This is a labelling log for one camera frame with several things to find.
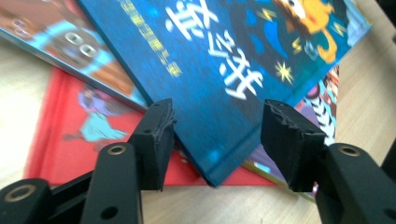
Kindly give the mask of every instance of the yellow star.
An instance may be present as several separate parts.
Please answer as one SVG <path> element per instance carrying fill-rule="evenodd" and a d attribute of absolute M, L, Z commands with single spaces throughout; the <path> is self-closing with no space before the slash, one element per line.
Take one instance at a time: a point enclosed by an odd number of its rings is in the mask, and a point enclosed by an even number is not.
<path fill-rule="evenodd" d="M 293 76 L 291 75 L 291 68 L 286 67 L 285 63 L 280 64 L 277 62 L 277 65 L 275 65 L 276 69 L 276 75 L 278 77 L 281 77 L 282 82 L 285 82 L 285 79 L 291 84 L 291 82 L 294 80 Z"/>

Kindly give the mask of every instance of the table surface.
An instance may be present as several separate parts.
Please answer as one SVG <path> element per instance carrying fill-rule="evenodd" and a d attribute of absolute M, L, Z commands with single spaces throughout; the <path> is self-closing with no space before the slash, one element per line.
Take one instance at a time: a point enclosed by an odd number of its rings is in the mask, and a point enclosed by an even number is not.
<path fill-rule="evenodd" d="M 396 136 L 396 32 L 375 0 L 357 2 L 373 29 L 341 61 L 336 142 L 380 164 Z M 22 177 L 50 70 L 0 40 L 0 189 Z M 142 197 L 146 223 L 320 223 L 314 203 L 278 187 L 167 187 Z"/>

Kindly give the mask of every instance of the illustration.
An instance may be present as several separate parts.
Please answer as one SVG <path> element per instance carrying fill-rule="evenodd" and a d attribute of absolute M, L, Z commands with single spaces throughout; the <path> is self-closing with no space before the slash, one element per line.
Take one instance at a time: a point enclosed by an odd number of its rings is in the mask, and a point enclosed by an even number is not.
<path fill-rule="evenodd" d="M 88 84 L 145 104 L 76 0 L 0 0 L 0 31 Z"/>
<path fill-rule="evenodd" d="M 97 151 L 108 145 L 109 140 L 121 140 L 128 135 L 113 128 L 107 119 L 130 112 L 128 106 L 88 85 L 78 94 L 78 103 L 87 113 L 87 118 L 76 133 L 64 135 L 65 141 L 82 139 L 96 143 L 94 150 Z"/>
<path fill-rule="evenodd" d="M 330 14 L 334 8 L 330 3 L 324 4 L 321 0 L 273 0 L 280 12 L 285 16 L 288 31 L 297 30 L 304 38 L 311 35 L 323 33 L 328 41 L 325 49 L 317 45 L 318 55 L 326 63 L 335 61 L 337 44 L 327 29 Z"/>
<path fill-rule="evenodd" d="M 326 133 L 325 144 L 334 143 L 339 65 L 332 68 L 296 106 L 296 109 Z"/>

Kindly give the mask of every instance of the cartoon character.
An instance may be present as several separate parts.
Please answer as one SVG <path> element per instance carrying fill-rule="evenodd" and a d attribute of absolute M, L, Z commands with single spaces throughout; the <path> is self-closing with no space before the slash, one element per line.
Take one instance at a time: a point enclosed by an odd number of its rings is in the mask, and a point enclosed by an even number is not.
<path fill-rule="evenodd" d="M 83 139 L 97 143 L 94 150 L 108 145 L 107 140 L 120 140 L 128 133 L 111 127 L 107 117 L 128 113 L 131 109 L 111 96 L 86 85 L 78 94 L 78 103 L 87 113 L 87 118 L 77 133 L 64 135 L 65 141 Z"/>
<path fill-rule="evenodd" d="M 325 49 L 317 45 L 318 55 L 326 63 L 335 61 L 337 44 L 327 30 L 330 15 L 334 11 L 330 3 L 324 4 L 321 0 L 273 0 L 273 2 L 286 17 L 290 32 L 297 30 L 304 38 L 323 33 L 329 46 Z"/>
<path fill-rule="evenodd" d="M 323 79 L 326 90 L 323 93 L 323 101 L 330 107 L 332 115 L 336 116 L 336 102 L 338 100 L 338 72 L 339 66 L 332 68 L 327 76 Z"/>
<path fill-rule="evenodd" d="M 92 63 L 101 47 L 93 35 L 77 28 L 53 37 L 44 49 L 57 59 L 81 69 Z"/>
<path fill-rule="evenodd" d="M 330 145 L 334 143 L 335 137 L 335 124 L 332 118 L 335 118 L 336 104 L 332 102 L 328 105 L 327 97 L 329 97 L 327 93 L 320 94 L 320 85 L 317 85 L 306 95 L 305 102 L 312 106 L 319 128 L 326 133 L 325 144 Z"/>

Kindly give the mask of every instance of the children's book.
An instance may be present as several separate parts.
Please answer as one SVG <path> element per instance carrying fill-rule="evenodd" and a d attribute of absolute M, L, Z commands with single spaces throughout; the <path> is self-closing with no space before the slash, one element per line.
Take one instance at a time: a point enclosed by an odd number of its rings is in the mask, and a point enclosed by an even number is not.
<path fill-rule="evenodd" d="M 62 185 L 94 168 L 98 151 L 114 142 L 126 142 L 143 113 L 96 88 L 54 68 L 42 105 L 25 177 L 44 178 Z M 179 150 L 172 152 L 166 186 L 205 185 Z M 230 186 L 273 186 L 239 167 L 224 182 Z"/>
<path fill-rule="evenodd" d="M 297 106 L 370 29 L 348 0 L 78 3 L 214 187 L 261 144 L 264 100 Z"/>
<path fill-rule="evenodd" d="M 135 109 L 147 108 L 75 0 L 0 0 L 0 36 Z"/>

